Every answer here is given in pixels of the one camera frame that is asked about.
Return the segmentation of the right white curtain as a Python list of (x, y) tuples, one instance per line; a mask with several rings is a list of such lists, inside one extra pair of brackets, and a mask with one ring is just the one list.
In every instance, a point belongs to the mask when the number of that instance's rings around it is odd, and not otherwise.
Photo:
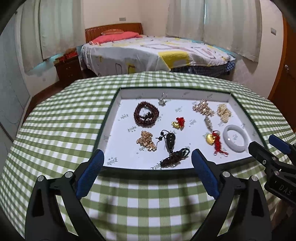
[(258, 62), (260, 1), (170, 1), (166, 35), (203, 41)]

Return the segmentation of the green white jewelry tray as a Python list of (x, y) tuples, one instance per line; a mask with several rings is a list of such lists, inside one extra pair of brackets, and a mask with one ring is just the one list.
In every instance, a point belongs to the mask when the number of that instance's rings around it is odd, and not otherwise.
[(265, 141), (246, 108), (229, 91), (177, 87), (119, 88), (98, 132), (94, 149), (113, 172), (159, 175), (193, 169), (185, 157), (162, 168), (169, 156), (165, 136), (176, 137), (173, 150), (199, 149), (215, 164), (233, 168), (253, 162), (250, 142)]

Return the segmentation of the silver rhinestone brooch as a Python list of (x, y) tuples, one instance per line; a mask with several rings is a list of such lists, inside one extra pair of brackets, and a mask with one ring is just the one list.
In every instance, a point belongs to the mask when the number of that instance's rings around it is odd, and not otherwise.
[(206, 124), (207, 129), (208, 129), (210, 132), (213, 132), (212, 122), (211, 122), (211, 120), (210, 120), (210, 118), (209, 118), (208, 116), (205, 116), (204, 122), (205, 122), (205, 124)]

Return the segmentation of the orange embroidered pillow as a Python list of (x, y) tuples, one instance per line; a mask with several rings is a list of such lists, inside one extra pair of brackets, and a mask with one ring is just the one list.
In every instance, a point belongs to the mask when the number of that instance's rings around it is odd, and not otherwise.
[(107, 35), (116, 35), (116, 34), (122, 34), (124, 31), (121, 29), (109, 29), (101, 32), (101, 35), (107, 36)]

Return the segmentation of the wooden door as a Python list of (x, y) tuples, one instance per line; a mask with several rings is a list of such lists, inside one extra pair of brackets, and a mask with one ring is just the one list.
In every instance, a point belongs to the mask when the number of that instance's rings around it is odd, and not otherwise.
[(283, 47), (280, 65), (268, 99), (280, 110), (295, 131), (295, 30), (283, 18)]

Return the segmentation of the left white curtain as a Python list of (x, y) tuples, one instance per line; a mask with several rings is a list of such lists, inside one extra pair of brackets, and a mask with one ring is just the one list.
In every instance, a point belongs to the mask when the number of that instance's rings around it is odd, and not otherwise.
[(25, 1), (20, 42), (24, 71), (85, 42), (82, 1)]

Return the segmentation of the wooden headboard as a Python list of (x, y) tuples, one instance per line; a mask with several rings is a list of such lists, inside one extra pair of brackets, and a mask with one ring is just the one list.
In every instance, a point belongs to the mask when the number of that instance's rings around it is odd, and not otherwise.
[(94, 40), (102, 34), (117, 34), (121, 32), (136, 32), (140, 35), (143, 34), (141, 23), (121, 23), (112, 25), (103, 25), (97, 27), (91, 27), (85, 29), (85, 40), (86, 43)]

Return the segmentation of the pale jade bangle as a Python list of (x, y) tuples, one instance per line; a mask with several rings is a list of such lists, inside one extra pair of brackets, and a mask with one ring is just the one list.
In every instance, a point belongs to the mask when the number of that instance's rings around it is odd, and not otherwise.
[(248, 136), (242, 128), (236, 125), (228, 125), (223, 131), (225, 144), (234, 152), (242, 153), (249, 144)]

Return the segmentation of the red boxes on nightstand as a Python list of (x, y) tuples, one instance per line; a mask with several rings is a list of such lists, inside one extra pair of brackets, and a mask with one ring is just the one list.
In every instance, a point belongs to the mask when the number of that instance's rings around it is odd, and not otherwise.
[(57, 64), (59, 62), (64, 62), (64, 61), (66, 61), (68, 59), (76, 57), (77, 55), (78, 55), (77, 48), (67, 49), (66, 52), (64, 53), (64, 55), (62, 55), (62, 56), (55, 59), (54, 64)]

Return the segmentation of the white curtain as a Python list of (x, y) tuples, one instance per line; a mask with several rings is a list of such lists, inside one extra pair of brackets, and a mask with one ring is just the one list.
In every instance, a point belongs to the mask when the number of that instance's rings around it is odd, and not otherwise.
[(85, 42), (82, 1), (25, 1), (20, 42), (24, 71)]
[(170, 1), (166, 35), (203, 41), (258, 62), (260, 1)]

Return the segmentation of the gold ingot red tassel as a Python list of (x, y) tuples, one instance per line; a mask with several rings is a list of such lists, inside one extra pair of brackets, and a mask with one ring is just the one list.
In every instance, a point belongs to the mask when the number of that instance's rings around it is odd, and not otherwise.
[(219, 131), (212, 131), (211, 133), (207, 134), (206, 142), (207, 144), (214, 146), (214, 156), (216, 156), (218, 153), (226, 157), (229, 155), (226, 151), (222, 150)]

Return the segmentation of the gold pearl brooch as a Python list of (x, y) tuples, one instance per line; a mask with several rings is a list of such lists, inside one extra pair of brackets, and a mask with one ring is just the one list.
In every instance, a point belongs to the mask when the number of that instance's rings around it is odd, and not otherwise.
[(204, 116), (213, 117), (215, 112), (209, 107), (208, 102), (205, 99), (202, 99), (199, 103), (193, 106), (193, 111), (200, 113)]

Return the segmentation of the small silver ring charm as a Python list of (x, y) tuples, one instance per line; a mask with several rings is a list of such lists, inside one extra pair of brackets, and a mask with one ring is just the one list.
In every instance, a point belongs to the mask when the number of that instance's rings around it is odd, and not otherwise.
[(158, 104), (160, 106), (165, 106), (166, 102), (167, 102), (167, 100), (166, 100), (166, 97), (165, 97), (165, 92), (163, 92), (162, 95), (161, 95), (161, 98), (159, 98)]

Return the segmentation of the small red gold charm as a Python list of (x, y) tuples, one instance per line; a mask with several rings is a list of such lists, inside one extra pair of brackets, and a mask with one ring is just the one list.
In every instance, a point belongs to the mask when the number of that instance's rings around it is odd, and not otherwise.
[(178, 130), (183, 130), (185, 127), (185, 119), (183, 117), (176, 118), (175, 121), (171, 122), (173, 128)]

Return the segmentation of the dark wooden nightstand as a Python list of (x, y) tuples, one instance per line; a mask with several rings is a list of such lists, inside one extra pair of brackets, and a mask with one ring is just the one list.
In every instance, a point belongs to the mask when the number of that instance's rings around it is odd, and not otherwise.
[(60, 85), (65, 88), (74, 81), (83, 79), (78, 56), (59, 61), (55, 65)]

